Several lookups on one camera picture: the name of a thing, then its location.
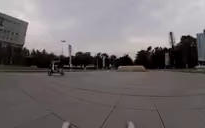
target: barrier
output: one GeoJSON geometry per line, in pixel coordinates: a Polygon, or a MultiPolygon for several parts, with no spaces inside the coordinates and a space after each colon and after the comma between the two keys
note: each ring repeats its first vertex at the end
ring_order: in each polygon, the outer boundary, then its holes
{"type": "Polygon", "coordinates": [[[142,65],[139,65],[139,66],[119,66],[118,71],[120,71],[120,72],[145,72],[146,68],[142,65]]]}

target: rider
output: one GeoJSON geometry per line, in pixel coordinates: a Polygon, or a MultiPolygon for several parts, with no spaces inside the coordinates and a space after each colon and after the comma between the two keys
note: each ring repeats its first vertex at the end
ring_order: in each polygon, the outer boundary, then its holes
{"type": "Polygon", "coordinates": [[[57,70],[58,68],[61,68],[62,67],[62,63],[59,59],[54,59],[51,64],[50,64],[50,68],[52,71],[55,71],[57,70]]]}

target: white building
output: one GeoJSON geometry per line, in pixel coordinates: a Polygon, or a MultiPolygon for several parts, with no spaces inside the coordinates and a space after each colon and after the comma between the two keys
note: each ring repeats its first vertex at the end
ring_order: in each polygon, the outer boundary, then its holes
{"type": "Polygon", "coordinates": [[[25,43],[28,23],[0,13],[0,43],[22,47],[25,43]]]}

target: road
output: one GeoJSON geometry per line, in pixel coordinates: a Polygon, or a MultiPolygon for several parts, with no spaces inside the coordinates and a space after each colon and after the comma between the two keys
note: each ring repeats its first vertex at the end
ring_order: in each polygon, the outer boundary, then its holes
{"type": "Polygon", "coordinates": [[[205,128],[205,74],[0,73],[0,128],[205,128]]]}

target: sky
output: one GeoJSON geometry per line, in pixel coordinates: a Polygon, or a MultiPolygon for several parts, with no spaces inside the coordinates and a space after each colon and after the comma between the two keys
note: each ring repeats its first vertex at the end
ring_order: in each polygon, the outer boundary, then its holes
{"type": "Polygon", "coordinates": [[[60,54],[66,40],[78,51],[121,56],[148,46],[170,47],[205,28],[205,0],[0,0],[0,12],[29,23],[25,47],[60,54]]]}

